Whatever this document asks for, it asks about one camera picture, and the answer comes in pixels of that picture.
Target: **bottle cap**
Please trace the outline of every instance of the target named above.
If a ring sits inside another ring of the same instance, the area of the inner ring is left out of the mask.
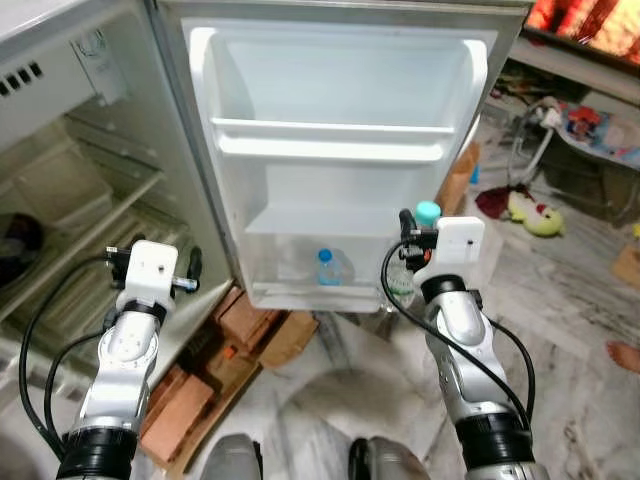
[[[441,215],[442,210],[435,202],[420,202],[416,206],[416,223],[419,226],[433,227],[433,224]]]
[[[323,248],[318,252],[318,258],[322,263],[327,263],[331,261],[333,255],[331,254],[331,250],[329,250],[328,248]]]

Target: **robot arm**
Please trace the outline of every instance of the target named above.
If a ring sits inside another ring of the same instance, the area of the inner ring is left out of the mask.
[[[472,217],[445,217],[436,222],[435,229],[418,229],[408,210],[400,214],[400,220],[405,245],[400,255],[424,296],[424,321],[449,340],[426,335],[438,365],[447,412],[462,445],[467,480],[548,480],[546,469],[535,463],[528,420],[523,421],[522,411],[496,381],[458,351],[473,355],[506,383],[479,294],[467,290],[462,278],[479,257],[484,224]],[[432,252],[427,261],[428,250]]]
[[[189,270],[199,275],[197,251],[195,257],[192,253]],[[129,478],[158,332],[174,309],[173,289],[198,288],[197,280],[174,277],[178,251],[172,246],[140,240],[130,252],[108,248],[107,259],[115,266],[114,277],[126,276],[124,290],[116,301],[115,324],[100,339],[98,373],[65,442],[59,479]]]

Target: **water bottle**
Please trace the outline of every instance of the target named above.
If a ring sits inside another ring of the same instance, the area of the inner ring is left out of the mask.
[[[320,285],[336,286],[342,284],[340,263],[333,257],[333,253],[328,248],[318,251],[316,279]]]

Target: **open refrigerator door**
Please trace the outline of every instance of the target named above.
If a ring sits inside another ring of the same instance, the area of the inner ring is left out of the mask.
[[[380,308],[397,214],[435,198],[527,13],[486,3],[156,2],[256,307]]]

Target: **refrigerator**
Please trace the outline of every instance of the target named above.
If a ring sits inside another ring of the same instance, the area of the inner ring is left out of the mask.
[[[151,383],[234,281],[257,308],[376,311],[397,214],[435,198],[530,3],[0,2],[0,218],[45,233],[0,288],[4,367],[66,269],[137,234],[176,245],[177,274],[203,252]],[[337,285],[317,280],[322,249]],[[95,270],[65,289],[35,332],[33,382],[115,295]],[[85,381],[60,375],[70,396]]]

